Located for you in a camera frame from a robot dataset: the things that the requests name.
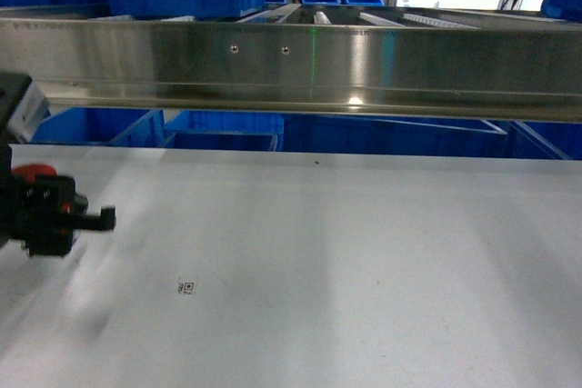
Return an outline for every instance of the small label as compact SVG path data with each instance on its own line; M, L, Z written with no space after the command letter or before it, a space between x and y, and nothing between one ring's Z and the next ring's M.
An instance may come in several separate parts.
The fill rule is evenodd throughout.
M198 278L190 278L188 280L178 277L178 294L194 295L196 294L196 286L198 285Z

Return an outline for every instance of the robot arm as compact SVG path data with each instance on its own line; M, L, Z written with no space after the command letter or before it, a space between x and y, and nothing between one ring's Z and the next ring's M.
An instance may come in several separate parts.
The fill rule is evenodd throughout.
M65 256L76 229L113 230L115 208L87 215L87 199L72 177L44 164L12 168L8 141L30 141L47 110L29 76L0 73L0 247L20 240L30 256Z

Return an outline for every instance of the metal shelf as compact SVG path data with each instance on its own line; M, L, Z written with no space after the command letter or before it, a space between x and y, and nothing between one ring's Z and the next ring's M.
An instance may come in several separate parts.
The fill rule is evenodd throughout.
M238 23L78 19L99 11L0 10L0 69L66 105L582 122L577 24L298 4Z

